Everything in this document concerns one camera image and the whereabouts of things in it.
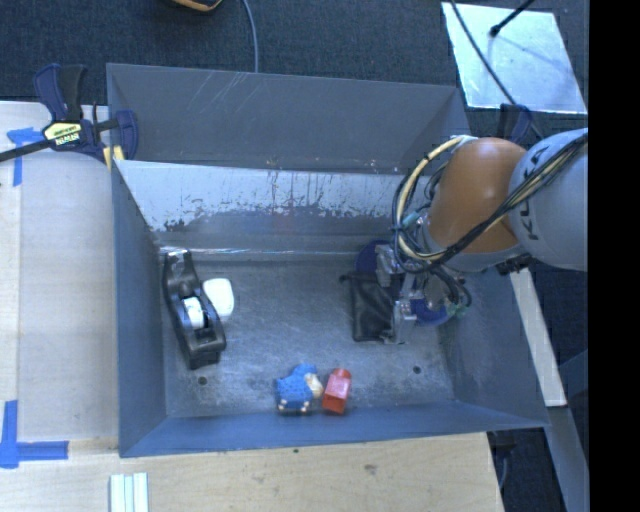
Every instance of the yellow cable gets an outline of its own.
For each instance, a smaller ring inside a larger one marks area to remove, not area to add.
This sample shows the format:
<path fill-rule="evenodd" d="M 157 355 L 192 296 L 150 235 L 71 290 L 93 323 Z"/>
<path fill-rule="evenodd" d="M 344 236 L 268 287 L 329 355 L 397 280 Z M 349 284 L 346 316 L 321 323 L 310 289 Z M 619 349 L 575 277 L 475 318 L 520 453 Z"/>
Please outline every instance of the yellow cable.
<path fill-rule="evenodd" d="M 407 182 L 405 183 L 404 187 L 400 191 L 400 196 L 398 198 L 398 205 L 396 207 L 396 218 L 395 218 L 396 226 L 399 226 L 400 223 L 402 222 L 402 215 L 404 213 L 404 207 L 406 206 L 405 203 L 407 201 L 407 198 L 409 197 L 409 191 L 411 190 L 411 188 L 413 187 L 413 184 L 416 182 L 416 180 L 418 179 L 418 177 L 420 176 L 424 168 L 427 166 L 427 164 L 432 160 L 434 160 L 435 158 L 437 158 L 444 151 L 448 150 L 453 146 L 458 145 L 463 139 L 464 139 L 463 136 L 455 137 L 453 139 L 448 140 L 444 144 L 441 144 L 436 149 L 434 149 L 431 153 L 429 153 L 425 158 L 423 158 L 420 161 L 420 163 L 416 166 L 416 168 L 412 171 L 411 175 L 407 179 Z M 437 259 L 442 254 L 444 254 L 444 251 L 439 251 L 439 252 L 434 252 L 429 254 L 416 253 L 406 244 L 401 234 L 398 234 L 398 245 L 404 251 L 405 254 L 407 254 L 408 256 L 414 259 L 419 259 L 419 260 L 431 261 L 433 259 Z"/>
<path fill-rule="evenodd" d="M 426 164 L 430 160 L 432 160 L 433 158 L 438 156 L 442 151 L 448 149 L 448 147 L 450 147 L 450 146 L 447 146 L 447 143 L 445 143 L 442 146 L 440 146 L 439 148 L 437 148 L 436 150 L 434 150 L 434 152 L 432 154 L 435 154 L 435 155 L 432 157 L 431 154 L 430 154 L 430 155 L 427 156 L 427 158 L 422 160 L 420 162 L 420 164 L 418 165 L 418 167 L 416 167 L 416 169 L 411 174 L 411 177 L 407 180 L 407 184 L 405 185 L 405 187 L 402 190 L 402 196 L 401 196 L 400 201 L 398 203 L 398 209 L 397 209 L 397 214 L 396 214 L 396 222 L 397 222 L 398 225 L 400 224 L 400 220 L 402 219 L 402 213 L 403 213 L 402 210 L 404 209 L 404 206 L 405 206 L 404 203 L 406 202 L 406 199 L 407 199 L 407 197 L 409 195 L 409 190 L 410 190 L 411 184 L 415 182 L 415 180 L 417 179 L 419 174 L 422 172 L 422 170 L 424 169 Z M 562 166 L 569 159 L 571 159 L 574 155 L 575 155 L 575 152 L 569 152 L 569 153 L 563 153 L 563 154 L 560 154 L 560 155 L 556 155 L 556 157 L 549 164 L 547 164 L 547 168 L 545 169 L 544 172 L 542 172 L 540 175 L 538 175 L 535 178 L 533 178 L 531 180 L 531 182 L 529 182 L 527 184 L 527 186 L 525 186 L 522 190 L 520 190 L 517 193 L 517 195 L 515 195 L 514 197 L 511 198 L 511 200 L 509 201 L 509 205 L 508 205 L 509 209 L 514 208 L 516 205 L 518 205 L 519 203 L 521 203 L 522 201 L 527 199 L 531 194 L 533 194 L 536 190 L 538 190 L 539 185 L 541 186 L 541 183 L 545 180 L 545 178 L 547 178 L 547 176 L 553 174 L 556 169 L 562 168 Z M 487 231 L 489 231 L 493 226 L 495 226 L 498 222 L 500 222 L 507 215 L 507 213 L 508 212 L 505 212 L 504 214 L 502 214 L 499 217 L 497 217 L 496 219 L 494 219 L 494 221 L 490 225 L 488 225 L 482 231 L 482 233 L 486 233 Z M 409 246 L 407 246 L 406 242 L 403 240 L 403 238 L 400 235 L 398 236 L 398 245 L 405 252 L 405 254 L 411 256 L 414 259 L 419 259 L 419 260 L 423 260 L 423 261 L 435 261 L 435 260 L 438 260 L 446 252 L 446 249 L 444 249 L 442 251 L 433 252 L 433 253 L 419 253 L 419 252 L 416 253 Z"/>

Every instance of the black object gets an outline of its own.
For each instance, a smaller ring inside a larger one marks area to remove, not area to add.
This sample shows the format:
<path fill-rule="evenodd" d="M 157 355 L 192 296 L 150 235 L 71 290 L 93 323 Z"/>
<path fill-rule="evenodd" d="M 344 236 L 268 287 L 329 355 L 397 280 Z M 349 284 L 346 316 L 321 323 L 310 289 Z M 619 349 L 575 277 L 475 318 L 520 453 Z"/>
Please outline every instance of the black object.
<path fill-rule="evenodd" d="M 349 281 L 352 337 L 354 341 L 384 341 L 392 331 L 394 288 L 383 288 L 374 272 L 350 272 L 340 277 Z"/>
<path fill-rule="evenodd" d="M 131 110 L 119 110 L 114 119 L 102 123 L 83 119 L 80 83 L 86 68 L 81 65 L 49 64 L 33 80 L 38 100 L 51 114 L 51 124 L 42 130 L 44 140 L 0 153 L 0 162 L 35 153 L 43 149 L 83 153 L 106 163 L 100 133 L 119 129 L 120 147 L 125 158 L 134 157 L 138 147 L 138 128 Z"/>
<path fill-rule="evenodd" d="M 165 254 L 162 281 L 171 321 L 189 368 L 196 370 L 219 362 L 220 352 L 227 347 L 227 340 L 220 317 L 202 290 L 189 251 Z M 183 302 L 192 297 L 198 299 L 204 315 L 204 326 L 200 329 L 193 328 Z"/>
<path fill-rule="evenodd" d="M 515 258 L 510 258 L 496 265 L 496 270 L 501 276 L 506 276 L 512 272 L 520 272 L 524 268 L 528 268 L 535 258 L 530 254 L 521 254 Z"/>
<path fill-rule="evenodd" d="M 524 105 L 502 103 L 500 105 L 500 119 L 498 121 L 497 137 L 506 139 L 514 144 L 520 144 L 525 139 L 533 125 L 533 114 Z"/>
<path fill-rule="evenodd" d="M 495 37 L 498 35 L 498 33 L 504 28 L 504 26 L 509 23 L 512 19 L 514 19 L 516 16 L 518 16 L 518 14 L 520 14 L 522 11 L 524 11 L 527 7 L 529 7 L 535 0 L 527 0 L 525 3 L 523 3 L 520 7 L 518 7 L 515 11 L 513 11 L 511 14 L 509 14 L 509 16 L 507 16 L 505 19 L 503 19 L 500 23 L 494 25 L 493 27 L 491 27 L 491 30 L 489 31 L 489 34 L 492 37 Z"/>

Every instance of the black cable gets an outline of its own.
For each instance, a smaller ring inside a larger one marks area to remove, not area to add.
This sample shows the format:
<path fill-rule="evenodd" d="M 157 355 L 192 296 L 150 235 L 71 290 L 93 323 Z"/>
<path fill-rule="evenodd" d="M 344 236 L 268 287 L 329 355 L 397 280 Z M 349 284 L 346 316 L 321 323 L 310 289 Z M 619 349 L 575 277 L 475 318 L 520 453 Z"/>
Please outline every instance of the black cable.
<path fill-rule="evenodd" d="M 253 72 L 258 72 L 259 50 L 258 50 L 258 34 L 256 32 L 256 24 L 253 22 L 253 14 L 251 14 L 251 7 L 247 0 L 242 0 L 247 16 L 249 17 L 249 23 L 251 24 L 251 36 L 253 38 Z"/>
<path fill-rule="evenodd" d="M 436 195 L 436 185 L 440 183 L 440 179 L 442 178 L 442 175 L 444 174 L 444 170 L 446 168 L 447 168 L 447 165 L 443 164 L 436 172 L 434 172 L 429 177 L 429 181 L 427 181 L 427 184 L 424 187 L 423 195 L 425 199 L 428 201 L 428 204 L 426 206 L 427 208 L 431 206 L 431 202 L 433 201 L 433 198 Z"/>
<path fill-rule="evenodd" d="M 471 35 L 469 27 L 467 27 L 467 24 L 464 22 L 464 19 L 462 18 L 462 15 L 460 14 L 460 11 L 458 10 L 458 6 L 456 5 L 455 0 L 449 0 L 449 3 L 451 4 L 451 7 L 453 8 L 453 12 L 455 13 L 456 18 L 458 18 L 458 21 L 460 22 L 460 26 L 462 27 L 462 30 L 464 30 L 464 33 L 467 35 L 467 38 L 469 39 L 469 42 L 471 43 L 471 46 L 473 46 L 473 49 L 478 54 L 478 57 L 480 57 L 480 60 L 484 64 L 484 67 L 487 69 L 487 71 L 489 72 L 491 77 L 494 79 L 494 81 L 496 82 L 496 84 L 498 85 L 500 90 L 503 92 L 503 94 L 507 97 L 509 102 L 512 105 L 518 105 L 518 103 L 513 98 L 513 96 L 511 96 L 511 94 L 509 93 L 507 88 L 504 86 L 502 81 L 498 78 L 498 75 L 493 70 L 493 68 L 491 67 L 491 65 L 489 64 L 489 62 L 485 58 L 485 56 L 482 54 L 482 50 L 480 50 L 480 47 L 478 46 L 478 44 L 476 43 L 475 39 Z M 540 132 L 540 130 L 536 126 L 535 122 L 533 122 L 533 121 L 531 122 L 531 129 L 536 134 L 538 139 L 542 140 L 544 138 L 544 136 L 542 135 L 542 132 Z"/>
<path fill-rule="evenodd" d="M 502 459 L 502 473 L 500 474 L 500 481 L 498 485 L 500 486 L 500 492 L 504 492 L 504 484 L 507 483 L 507 476 L 509 475 L 509 458 L 505 457 Z"/>
<path fill-rule="evenodd" d="M 427 250 L 423 247 L 420 247 L 420 244 L 411 237 L 406 232 L 405 227 L 402 224 L 394 225 L 394 254 L 396 255 L 396 259 L 398 260 L 401 268 L 406 269 L 406 262 L 401 260 L 400 251 L 399 251 L 399 237 L 402 235 L 403 241 L 407 244 L 407 247 L 410 251 L 414 253 L 414 256 L 409 257 L 412 261 L 422 262 L 423 272 L 431 272 L 436 273 L 444 263 L 448 260 L 456 256 L 458 253 L 462 252 L 466 247 L 468 247 L 476 238 L 486 232 L 493 224 L 495 224 L 499 219 L 501 219 L 504 215 L 513 210 L 516 206 L 521 204 L 523 201 L 527 200 L 530 196 L 537 193 L 543 187 L 546 187 L 549 183 L 551 183 L 554 179 L 557 178 L 559 172 L 565 167 L 566 162 L 571 160 L 579 151 L 582 150 L 584 146 L 588 143 L 588 132 L 583 133 L 579 137 L 569 141 L 566 143 L 560 150 L 558 150 L 551 158 L 549 158 L 544 164 L 542 164 L 539 168 L 534 169 L 533 172 L 526 179 L 520 183 L 511 193 L 507 196 L 507 198 L 496 208 L 495 212 L 489 216 L 485 221 L 474 226 L 469 232 L 467 232 L 464 236 L 462 236 L 456 243 L 448 246 L 443 251 L 437 253 L 439 256 L 436 257 L 434 253 L 432 256 L 433 259 L 428 259 L 426 256 Z M 398 198 L 401 194 L 403 187 L 406 184 L 407 179 L 410 175 L 405 176 L 400 185 L 396 189 L 392 201 L 392 214 L 394 221 L 397 220 L 397 202 Z"/>
<path fill-rule="evenodd" d="M 437 184 L 437 182 L 439 181 L 440 177 L 442 176 L 444 171 L 444 166 L 441 167 L 440 169 L 438 169 L 438 171 L 436 171 L 436 173 L 434 173 L 430 178 L 429 178 L 429 183 L 433 182 L 433 186 L 435 186 L 435 184 Z M 398 204 L 398 199 L 400 197 L 400 192 L 402 191 L 402 189 L 404 188 L 404 185 L 406 184 L 407 180 L 409 179 L 411 173 L 407 173 L 402 180 L 400 181 L 400 183 L 398 184 L 398 187 L 396 188 L 394 195 L 393 195 L 393 199 L 392 199 L 392 203 L 391 203 L 391 210 L 392 210 L 392 218 L 396 219 L 397 216 L 397 204 Z M 413 184 L 412 189 L 409 191 L 409 193 L 407 194 L 407 204 L 411 203 L 411 200 L 413 198 L 413 194 L 415 192 L 416 189 L 416 185 L 417 185 L 418 180 L 415 181 L 415 183 Z M 424 204 L 422 205 L 420 208 L 418 208 L 417 211 L 424 209 L 426 207 L 428 207 L 430 204 Z M 416 274 L 423 274 L 425 272 L 431 273 L 432 275 L 435 275 L 436 277 L 438 277 L 442 282 L 445 283 L 445 285 L 447 286 L 447 288 L 449 289 L 449 292 L 451 294 L 451 301 L 456 304 L 456 305 L 460 305 L 461 304 L 461 296 L 463 295 L 466 299 L 466 306 L 469 307 L 471 306 L 471 294 L 469 293 L 469 291 L 467 290 L 466 287 L 464 287 L 460 282 L 458 282 L 456 279 L 454 279 L 451 275 L 449 275 L 445 270 L 443 270 L 442 268 L 440 268 L 439 266 L 436 267 L 431 267 L 429 266 L 426 262 L 420 261 L 420 260 L 415 260 L 415 259 L 411 259 L 409 258 L 408 260 L 405 259 L 405 257 L 403 257 L 400 248 L 398 247 L 398 240 L 400 235 L 402 235 L 405 243 L 407 243 L 407 245 L 409 245 L 409 247 L 414 250 L 414 251 L 420 251 L 422 250 L 422 247 L 420 246 L 420 244 L 417 242 L 415 234 L 410 234 L 407 232 L 407 228 L 402 226 L 402 224 L 400 225 L 396 225 L 393 226 L 393 253 L 394 253 L 394 257 L 396 259 L 396 262 L 398 263 L 398 265 L 400 266 L 400 268 L 406 272 L 407 274 L 412 274 L 412 275 L 416 275 Z M 419 264 L 418 268 L 409 268 L 407 266 L 407 261 L 412 261 L 414 264 Z"/>
<path fill-rule="evenodd" d="M 511 14 L 509 14 L 509 16 L 507 16 L 505 19 L 503 19 L 500 23 L 498 23 L 497 25 L 494 25 L 493 27 L 491 27 L 491 30 L 489 30 L 489 34 L 492 37 L 497 36 L 500 33 L 500 31 L 507 25 L 507 23 L 509 23 L 516 16 L 518 16 L 522 11 L 524 11 L 527 7 L 529 7 L 533 2 L 535 2 L 535 0 L 527 0 L 520 7 L 518 7 L 515 11 L 513 11 Z"/>

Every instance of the blue tape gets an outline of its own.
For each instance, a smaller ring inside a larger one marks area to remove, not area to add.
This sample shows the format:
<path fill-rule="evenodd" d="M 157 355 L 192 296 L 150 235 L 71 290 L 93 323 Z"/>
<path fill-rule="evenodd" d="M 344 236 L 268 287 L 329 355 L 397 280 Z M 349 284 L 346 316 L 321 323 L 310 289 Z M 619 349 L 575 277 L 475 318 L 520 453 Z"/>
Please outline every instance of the blue tape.
<path fill-rule="evenodd" d="M 5 402 L 2 441 L 0 441 L 0 468 L 15 469 L 22 461 L 66 460 L 69 441 L 38 443 L 18 442 L 18 401 Z"/>
<path fill-rule="evenodd" d="M 24 144 L 31 144 L 32 142 L 40 142 L 44 140 L 42 133 L 34 130 L 33 128 L 21 128 L 19 130 L 10 130 L 7 132 L 7 137 L 16 145 L 16 148 L 23 146 Z M 16 158 L 13 166 L 13 186 L 17 187 L 22 183 L 22 157 Z"/>

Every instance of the gray bin wall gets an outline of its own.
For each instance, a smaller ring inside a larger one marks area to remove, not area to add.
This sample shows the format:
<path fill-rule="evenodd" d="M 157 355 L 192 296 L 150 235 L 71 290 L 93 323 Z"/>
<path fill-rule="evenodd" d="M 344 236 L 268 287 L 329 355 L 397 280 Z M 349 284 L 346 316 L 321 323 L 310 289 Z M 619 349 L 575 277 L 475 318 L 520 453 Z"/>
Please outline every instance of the gray bin wall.
<path fill-rule="evenodd" d="M 149 134 L 177 122 L 178 111 L 158 114 L 153 105 L 186 101 L 180 108 L 188 106 L 195 112 L 192 124 L 206 131 L 211 121 L 208 106 L 221 101 L 221 96 L 233 105 L 250 102 L 275 87 L 281 97 L 274 84 L 284 82 L 283 87 L 298 91 L 295 100 L 301 105 L 322 91 L 331 105 L 332 91 L 341 91 L 348 82 L 351 94 L 359 91 L 362 96 L 347 116 L 354 123 L 352 129 L 361 124 L 371 135 L 364 123 L 368 118 L 357 117 L 366 110 L 367 98 L 372 98 L 371 109 L 380 104 L 376 94 L 390 96 L 392 103 L 394 94 L 403 96 L 404 84 L 305 77 L 272 82 L 268 75 L 251 74 L 229 80 L 229 72 L 220 72 L 229 81 L 208 90 L 219 72 L 110 69 L 110 91 L 117 91 L 111 108 L 136 112 L 144 128 L 141 148 L 149 148 L 142 155 L 156 155 L 150 158 L 153 161 L 118 162 L 113 171 L 122 456 L 374 441 L 546 424 L 510 281 L 494 271 L 468 276 L 474 304 L 461 319 L 438 328 L 416 326 L 403 345 L 357 343 L 351 338 L 349 289 L 338 278 L 353 269 L 367 241 L 388 236 L 391 197 L 400 180 L 397 169 L 403 159 L 415 163 L 420 158 L 416 140 L 430 132 L 435 145 L 454 134 L 452 126 L 466 129 L 455 89 L 437 87 L 440 93 L 449 90 L 434 96 L 432 86 L 411 86 L 416 95 L 412 102 L 424 103 L 425 111 L 416 115 L 420 109 L 409 108 L 413 104 L 409 102 L 403 110 L 386 113 L 392 124 L 396 118 L 412 118 L 414 123 L 413 138 L 392 137 L 389 144 L 395 149 L 386 156 L 388 148 L 377 147 L 380 139 L 373 140 L 374 145 L 372 140 L 356 141 L 350 149 L 343 148 L 346 153 L 322 145 L 304 151 L 295 145 L 281 146 L 280 162 L 300 163 L 307 152 L 327 155 L 321 160 L 329 165 L 259 168 L 261 156 L 249 146 L 238 157 L 239 142 L 231 140 L 222 159 L 232 159 L 234 165 L 220 167 L 216 165 L 220 159 L 212 156 L 204 140 L 166 142 L 159 157 L 161 149 L 155 146 L 157 141 L 148 140 Z M 154 80 L 146 86 L 157 93 L 153 102 L 138 91 L 140 81 L 151 75 Z M 267 86 L 236 91 L 260 77 Z M 174 79 L 183 89 L 166 85 Z M 194 90 L 186 94 L 185 87 Z M 376 94 L 368 96 L 372 89 Z M 253 96 L 243 97 L 252 91 Z M 338 101 L 342 93 L 336 94 L 336 104 L 348 108 Z M 420 95 L 429 100 L 420 102 Z M 313 119 L 324 119 L 326 102 L 317 105 Z M 259 111 L 267 115 L 267 107 L 260 105 Z M 270 105 L 278 110 L 278 102 Z M 228 103 L 218 108 L 242 112 Z M 309 108 L 303 110 L 304 116 Z M 253 126 L 252 117 L 239 116 L 233 118 L 236 125 L 244 119 Z M 274 130 L 282 128 L 281 134 L 290 124 L 296 131 L 301 129 L 298 123 L 304 124 L 300 118 L 290 123 L 285 123 L 289 117 L 276 119 Z M 420 129 L 419 119 L 428 129 L 424 125 Z M 332 140 L 328 133 L 332 122 L 315 123 L 318 139 Z M 215 123 L 224 124 L 224 116 Z M 352 139 L 361 135 L 355 131 Z M 365 156 L 376 151 L 386 163 L 372 170 Z M 236 308 L 226 327 L 228 346 L 216 365 L 189 370 L 179 350 L 160 280 L 163 254 L 172 247 L 192 250 L 200 279 L 227 277 L 233 285 Z M 275 380 L 303 362 L 318 367 L 323 383 L 335 367 L 349 369 L 353 387 L 346 414 L 327 413 L 318 403 L 307 415 L 278 413 Z"/>

